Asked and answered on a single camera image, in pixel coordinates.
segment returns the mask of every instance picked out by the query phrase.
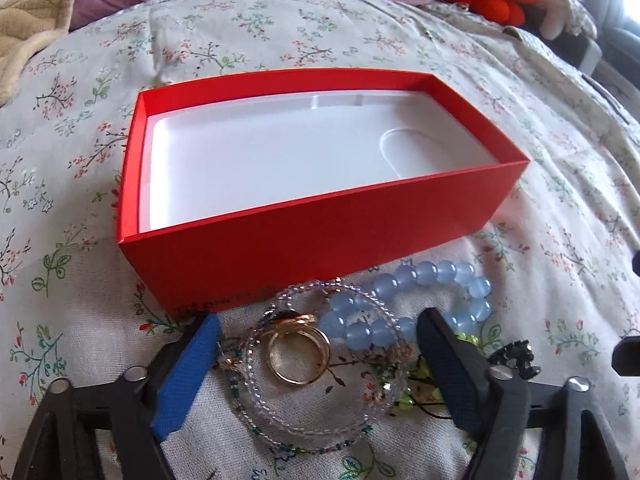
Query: bed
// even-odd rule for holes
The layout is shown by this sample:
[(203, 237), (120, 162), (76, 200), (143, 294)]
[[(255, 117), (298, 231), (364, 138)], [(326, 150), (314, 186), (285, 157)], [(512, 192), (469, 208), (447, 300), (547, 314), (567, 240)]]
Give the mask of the bed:
[[(541, 381), (594, 381), (629, 475), (640, 478), (640, 381), (610, 367), (620, 338), (640, 333), (640, 278), (631, 271), (640, 246), (640, 128), (623, 108), (543, 46), (455, 6), (153, 0), (36, 54), (0, 108), (0, 479), (11, 478), (50, 381), (112, 381), (179, 336), (181, 325), (154, 303), (114, 241), (138, 92), (297, 67), (433, 73), (530, 157), (481, 231), (407, 257), (469, 260), (487, 275), (494, 313), (481, 325), (481, 348), (527, 338)], [(165, 258), (170, 266), (172, 255)], [(435, 301), (416, 293), (394, 308), (416, 314)], [(223, 313), (225, 334), (241, 333), (263, 310)], [(455, 479), (474, 449), (450, 420), (411, 409), (344, 452), (273, 452), (231, 412), (224, 389), (210, 373), (185, 427), (163, 444), (178, 479)], [(532, 477), (537, 439), (527, 435), (517, 478)], [(118, 478), (109, 435), (98, 441), (108, 478)]]

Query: metal screw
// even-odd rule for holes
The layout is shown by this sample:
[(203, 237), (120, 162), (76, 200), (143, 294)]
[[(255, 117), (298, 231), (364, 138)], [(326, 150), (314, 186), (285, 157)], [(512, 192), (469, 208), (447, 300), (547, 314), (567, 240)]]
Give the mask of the metal screw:
[(146, 379), (146, 368), (143, 366), (132, 366), (124, 370), (124, 378), (130, 383), (135, 383)]
[(568, 383), (576, 392), (586, 392), (589, 389), (589, 381), (584, 377), (569, 377)]
[(52, 394), (61, 394), (65, 390), (68, 390), (69, 386), (71, 386), (71, 383), (68, 379), (56, 379), (49, 385), (49, 391)]
[(489, 368), (489, 375), (499, 381), (508, 381), (513, 379), (513, 370), (505, 365), (495, 365)]

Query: box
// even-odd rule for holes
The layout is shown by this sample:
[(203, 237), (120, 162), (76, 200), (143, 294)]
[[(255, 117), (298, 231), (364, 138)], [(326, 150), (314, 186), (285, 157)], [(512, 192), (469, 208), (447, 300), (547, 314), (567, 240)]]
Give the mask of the box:
[(433, 75), (235, 74), (141, 92), (118, 243), (172, 316), (480, 229), (528, 164)]

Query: floral print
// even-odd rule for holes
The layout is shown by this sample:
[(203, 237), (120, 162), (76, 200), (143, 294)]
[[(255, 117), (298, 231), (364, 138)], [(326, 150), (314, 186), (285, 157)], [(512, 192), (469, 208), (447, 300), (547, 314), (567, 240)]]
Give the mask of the floral print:
[[(526, 338), (541, 381), (590, 378), (603, 392), (630, 475), (640, 476), (639, 383), (610, 368), (620, 338), (640, 333), (640, 278), (630, 268), (640, 239), (640, 128), (630, 115), (548, 52), (453, 6), (155, 0), (36, 54), (0, 108), (0, 480), (11, 478), (26, 422), (50, 381), (112, 381), (128, 366), (148, 364), (184, 328), (166, 316), (114, 241), (138, 93), (191, 78), (350, 66), (433, 73), (529, 154), (529, 168), (486, 225), (402, 261), (473, 261), (494, 284), (494, 312), (474, 342), (490, 354)], [(172, 266), (173, 258), (163, 254), (159, 264)], [(241, 270), (261, 264), (248, 261)], [(372, 273), (398, 264), (380, 262), (349, 279), (370, 282)], [(400, 316), (427, 306), (454, 308), (455, 301), (436, 288), (389, 305)], [(263, 310), (223, 312), (225, 336), (237, 341)], [(340, 402), (351, 374), (365, 371), (341, 357), (319, 395), (302, 392), (296, 402), (308, 410)], [(393, 416), (347, 450), (292, 458), (262, 447), (225, 411), (217, 372), (163, 449), (178, 480), (459, 478), (474, 444), (442, 420), (437, 385), (426, 364), (413, 362), (413, 389)], [(374, 381), (359, 379), (358, 394), (373, 399), (366, 385)], [(532, 478), (537, 445), (526, 436), (516, 478)], [(113, 451), (106, 452), (112, 463)]]

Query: bead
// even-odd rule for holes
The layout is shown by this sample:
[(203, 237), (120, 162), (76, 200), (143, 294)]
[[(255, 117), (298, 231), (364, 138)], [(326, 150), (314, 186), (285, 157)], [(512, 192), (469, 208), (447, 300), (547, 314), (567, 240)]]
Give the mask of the bead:
[(322, 315), (318, 328), (331, 339), (344, 337), (346, 325), (340, 312), (330, 310)]
[(462, 332), (470, 335), (477, 329), (476, 318), (468, 312), (459, 312), (456, 314), (456, 332)]
[(456, 277), (455, 280), (460, 285), (466, 285), (476, 275), (476, 269), (469, 262), (456, 263)]
[(405, 341), (415, 341), (415, 319), (401, 317), (398, 319), (398, 326)]
[(491, 305), (485, 298), (475, 298), (469, 303), (469, 314), (476, 318), (476, 321), (486, 321), (491, 314)]
[(354, 311), (354, 299), (348, 292), (336, 292), (329, 298), (329, 306), (336, 312), (348, 312)]
[(396, 281), (398, 282), (398, 289), (408, 292), (409, 290), (414, 290), (415, 285), (417, 285), (416, 279), (418, 275), (415, 272), (415, 267), (411, 265), (401, 265), (394, 272), (394, 276), (396, 277)]
[(416, 281), (422, 285), (433, 285), (438, 276), (438, 269), (431, 262), (422, 262), (415, 267)]
[(371, 346), (371, 328), (363, 321), (356, 321), (347, 327), (345, 341), (351, 350), (366, 350)]
[(477, 276), (472, 279), (468, 287), (472, 298), (485, 298), (491, 294), (491, 282), (484, 276)]
[(396, 339), (384, 319), (377, 319), (371, 323), (371, 342), (376, 346), (391, 346)]
[(455, 332), (458, 329), (458, 323), (456, 322), (456, 318), (453, 317), (449, 312), (441, 312), (440, 315), (442, 319), (449, 325), (449, 328)]
[(373, 281), (373, 290), (376, 291), (376, 296), (382, 301), (388, 301), (395, 296), (398, 291), (398, 281), (392, 274), (386, 272), (380, 274)]
[[(376, 293), (372, 290), (372, 285), (370, 283), (361, 286), (360, 290), (362, 292), (366, 292), (367, 294), (369, 294), (370, 296), (373, 296), (374, 298), (376, 297)], [(355, 304), (356, 310), (371, 310), (372, 308), (371, 302), (367, 300), (364, 296), (361, 296), (359, 294), (356, 295), (354, 299), (354, 304)]]
[(450, 283), (453, 281), (456, 276), (456, 266), (453, 262), (450, 262), (449, 260), (442, 260), (441, 262), (438, 262), (436, 267), (438, 269), (438, 275), (436, 277), (438, 283)]

